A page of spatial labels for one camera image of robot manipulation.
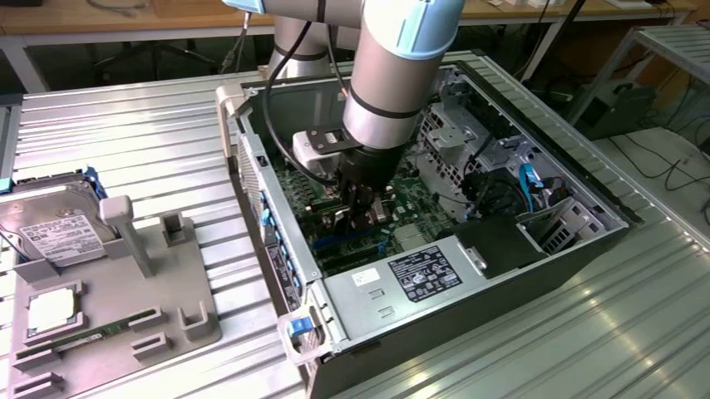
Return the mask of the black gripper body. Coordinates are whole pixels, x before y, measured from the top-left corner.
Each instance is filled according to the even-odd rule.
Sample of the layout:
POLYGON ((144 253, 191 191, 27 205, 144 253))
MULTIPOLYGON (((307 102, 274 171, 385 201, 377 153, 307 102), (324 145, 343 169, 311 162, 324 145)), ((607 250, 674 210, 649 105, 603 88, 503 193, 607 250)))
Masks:
POLYGON ((342 151, 336 170, 339 194, 382 194, 394 178, 399 162, 399 147, 377 150, 362 146, 342 151))

